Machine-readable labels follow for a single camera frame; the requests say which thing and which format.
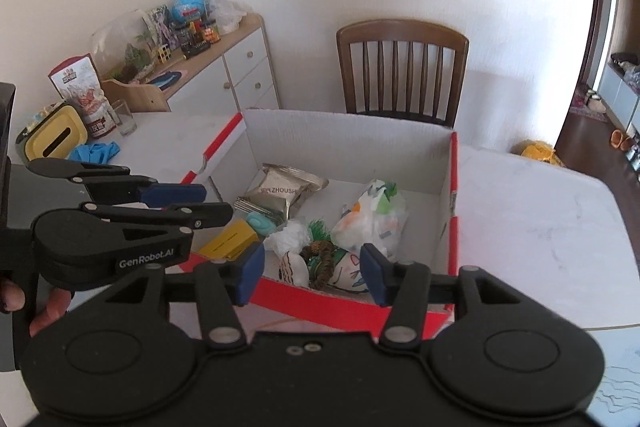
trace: blue globe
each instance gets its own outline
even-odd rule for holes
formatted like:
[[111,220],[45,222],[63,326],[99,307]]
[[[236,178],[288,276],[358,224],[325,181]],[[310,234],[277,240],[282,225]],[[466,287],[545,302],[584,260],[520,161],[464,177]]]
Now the blue globe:
[[171,15],[178,24],[188,24],[199,20],[206,13],[204,0],[176,0]]

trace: cardboard box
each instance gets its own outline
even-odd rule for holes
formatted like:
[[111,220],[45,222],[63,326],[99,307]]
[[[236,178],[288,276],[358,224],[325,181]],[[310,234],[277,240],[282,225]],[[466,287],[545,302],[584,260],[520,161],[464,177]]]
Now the cardboard box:
[[[434,273],[458,271],[458,136],[450,129],[352,114],[247,110],[212,143],[206,158],[207,169],[188,181],[210,178],[228,202],[260,182],[263,163],[329,179],[329,186],[306,200],[296,217],[324,219],[330,228],[372,179],[396,182],[409,211],[398,258],[426,264]],[[198,232],[194,250],[210,241],[212,233]],[[274,258],[268,255],[252,305],[241,311],[249,330],[287,323],[289,331],[315,326],[318,331],[366,330],[379,335],[389,309],[377,307],[369,294],[329,294],[277,282]],[[188,271],[202,261],[194,254],[182,268]],[[433,336],[449,315],[450,309],[434,308],[423,336]]]

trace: rug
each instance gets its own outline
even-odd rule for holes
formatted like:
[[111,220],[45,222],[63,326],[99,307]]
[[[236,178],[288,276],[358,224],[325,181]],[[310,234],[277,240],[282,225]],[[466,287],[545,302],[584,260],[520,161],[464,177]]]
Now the rug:
[[578,84],[575,86],[574,98],[571,101],[571,105],[569,106],[569,112],[572,114],[578,114],[580,116],[586,116],[587,118],[592,118],[593,120],[598,120],[601,122],[608,122],[609,118],[606,115],[595,112],[589,109],[584,103],[584,97],[587,96],[587,86],[584,84]]

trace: human hand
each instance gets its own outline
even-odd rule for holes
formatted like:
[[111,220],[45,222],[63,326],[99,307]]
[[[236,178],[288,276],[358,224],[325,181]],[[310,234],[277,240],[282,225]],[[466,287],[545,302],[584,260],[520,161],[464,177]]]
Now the human hand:
[[[0,279],[0,305],[3,312],[17,312],[24,306],[24,292],[16,283],[9,279]],[[29,332],[33,337],[40,330],[53,324],[71,303],[71,293],[60,288],[53,288],[49,294],[47,306],[31,322]]]

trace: shoe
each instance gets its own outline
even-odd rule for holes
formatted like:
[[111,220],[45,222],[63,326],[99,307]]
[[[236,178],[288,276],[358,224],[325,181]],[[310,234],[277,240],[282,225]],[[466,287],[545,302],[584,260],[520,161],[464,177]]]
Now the shoe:
[[620,149],[620,146],[622,145],[622,142],[624,140],[625,134],[619,129],[616,129],[615,131],[613,131],[613,133],[611,133],[611,139],[609,140],[609,143],[613,147],[613,149]]
[[631,147],[634,146],[634,143],[634,139],[630,136],[627,136],[624,140],[622,140],[622,143],[620,144],[620,150],[622,152],[627,152],[631,149]]

